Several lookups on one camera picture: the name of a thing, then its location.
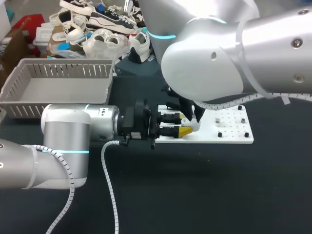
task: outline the plastic bag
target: plastic bag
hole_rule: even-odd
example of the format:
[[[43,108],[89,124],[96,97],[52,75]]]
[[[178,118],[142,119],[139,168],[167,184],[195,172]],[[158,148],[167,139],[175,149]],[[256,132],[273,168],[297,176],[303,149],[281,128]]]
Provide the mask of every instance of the plastic bag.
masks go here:
[[[107,29],[98,29],[83,44],[89,59],[109,59],[115,61],[129,53],[129,41],[124,35],[114,34]]]

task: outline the white breadboard plate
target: white breadboard plate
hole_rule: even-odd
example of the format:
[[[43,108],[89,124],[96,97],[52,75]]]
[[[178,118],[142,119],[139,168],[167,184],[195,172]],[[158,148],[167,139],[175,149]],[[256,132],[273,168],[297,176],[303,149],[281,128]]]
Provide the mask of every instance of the white breadboard plate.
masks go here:
[[[167,109],[166,106],[159,106],[158,111],[161,114],[172,114],[179,111]],[[160,127],[174,127],[174,124],[161,123]],[[242,110],[238,106],[224,110],[206,110],[201,119],[199,131],[193,132],[180,139],[161,136],[156,139],[156,143],[210,143],[210,144],[252,144],[254,137],[249,124],[246,108],[242,106]]]

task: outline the white cable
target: white cable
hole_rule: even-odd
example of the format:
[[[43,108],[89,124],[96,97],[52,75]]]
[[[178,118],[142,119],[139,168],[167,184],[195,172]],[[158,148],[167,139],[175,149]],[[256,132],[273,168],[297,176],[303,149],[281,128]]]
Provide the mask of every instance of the white cable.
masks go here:
[[[23,145],[23,146],[25,146],[25,147],[27,147],[27,148],[32,150],[33,158],[34,158],[33,172],[31,174],[29,183],[28,183],[28,185],[25,188],[23,188],[23,189],[30,189],[34,185],[34,182],[35,182],[35,179],[36,179],[36,176],[37,176],[38,152],[37,152],[37,149],[33,145]]]
[[[116,206],[113,187],[111,184],[111,180],[109,179],[108,171],[107,171],[106,164],[105,164],[105,150],[110,145],[119,145],[119,140],[109,141],[103,146],[102,151],[101,151],[101,160],[102,160],[102,166],[103,166],[104,174],[106,177],[109,193],[110,193],[111,199],[112,199],[112,205],[113,205],[113,211],[114,211],[114,220],[115,220],[115,234],[118,234],[119,233],[119,221],[118,221],[117,206]]]
[[[60,163],[64,166],[65,171],[68,174],[68,178],[69,178],[69,182],[70,182],[70,192],[69,192],[69,196],[66,202],[66,205],[64,206],[63,210],[61,211],[61,213],[59,213],[59,215],[57,216],[57,218],[54,220],[54,222],[50,225],[49,229],[47,230],[47,232],[45,234],[50,234],[52,232],[52,230],[54,229],[54,227],[57,225],[57,223],[62,219],[62,217],[66,214],[66,212],[68,211],[73,199],[74,199],[74,194],[75,194],[75,184],[74,184],[74,178],[72,175],[72,172],[69,168],[69,166],[67,165],[67,162],[65,161],[65,159],[62,157],[62,154],[48,148],[42,145],[34,145],[34,147],[37,150],[43,150],[43,151],[47,151],[49,154],[51,154],[52,156],[54,156],[58,161],[60,161]]]
[[[270,94],[273,98],[276,97],[282,97],[282,98],[295,98],[295,99],[300,99],[300,100],[305,100],[305,101],[312,101],[312,95],[310,94],[279,94],[279,93],[272,93]],[[264,98],[260,94],[253,94],[253,95],[248,95],[239,99],[236,99],[234,101],[230,102],[225,102],[222,104],[208,104],[205,102],[200,102],[200,101],[195,101],[195,104],[201,108],[207,109],[207,110],[222,110],[226,108],[230,108],[233,106],[241,105],[250,101],[254,101],[257,99]]]

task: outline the cable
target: cable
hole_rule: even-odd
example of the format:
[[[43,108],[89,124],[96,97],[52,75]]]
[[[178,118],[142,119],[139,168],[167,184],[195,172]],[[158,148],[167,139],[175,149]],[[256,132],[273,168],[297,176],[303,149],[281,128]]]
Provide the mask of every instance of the cable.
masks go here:
[[[105,150],[110,145],[119,145],[119,140],[109,141],[103,146],[102,151],[101,151],[101,160],[102,160],[102,166],[103,166],[104,174],[106,177],[109,193],[110,193],[111,199],[112,199],[114,219],[115,219],[115,234],[118,234],[119,233],[119,221],[118,221],[117,206],[116,206],[113,187],[111,184],[111,180],[109,179],[108,171],[107,171],[106,164],[105,164]]]
[[[279,94],[279,93],[272,93],[270,94],[273,96],[273,98],[276,97],[282,97],[282,98],[295,98],[295,99],[300,99],[300,100],[305,100],[305,101],[311,101],[312,102],[312,95],[310,94]],[[226,108],[230,108],[233,106],[241,105],[250,101],[258,100],[264,98],[260,94],[253,94],[253,95],[248,95],[239,99],[236,99],[234,101],[229,101],[225,102],[222,104],[208,104],[205,102],[200,102],[200,101],[195,101],[195,104],[201,108],[207,109],[207,110],[222,110]]]
[[[69,168],[69,166],[67,165],[67,162],[65,161],[65,159],[62,157],[62,154],[48,148],[42,145],[34,145],[34,147],[37,150],[42,150],[42,151],[47,151],[49,154],[51,154],[52,156],[54,156],[58,161],[60,161],[60,163],[64,166],[67,174],[68,174],[68,178],[69,178],[69,182],[70,182],[70,192],[69,192],[69,196],[66,202],[65,207],[63,208],[63,210],[61,211],[61,213],[59,213],[59,215],[57,216],[57,218],[53,221],[53,223],[50,225],[49,229],[47,230],[47,232],[45,234],[50,234],[52,232],[52,230],[54,229],[54,227],[57,225],[57,223],[62,219],[62,217],[66,214],[66,212],[68,211],[73,199],[74,199],[74,194],[75,194],[75,184],[74,184],[74,178],[72,175],[72,172]]]

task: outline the black sneaker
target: black sneaker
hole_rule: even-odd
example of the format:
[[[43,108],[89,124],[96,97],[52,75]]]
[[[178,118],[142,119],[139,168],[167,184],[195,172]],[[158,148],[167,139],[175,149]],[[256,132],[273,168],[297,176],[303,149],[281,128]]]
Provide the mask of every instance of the black sneaker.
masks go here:
[[[123,34],[133,34],[136,31],[134,22],[128,17],[109,11],[102,12],[97,8],[91,13],[89,24]]]
[[[133,1],[133,8],[132,8],[132,11],[130,13],[130,15],[135,18],[136,20],[136,25],[139,27],[139,28],[144,28],[146,27],[145,26],[145,21],[144,21],[144,17],[142,15],[142,12],[141,12],[141,8],[140,8],[140,5],[138,4],[138,1],[137,0],[134,0]]]
[[[94,8],[86,0],[60,0],[59,5],[85,16],[90,16]]]

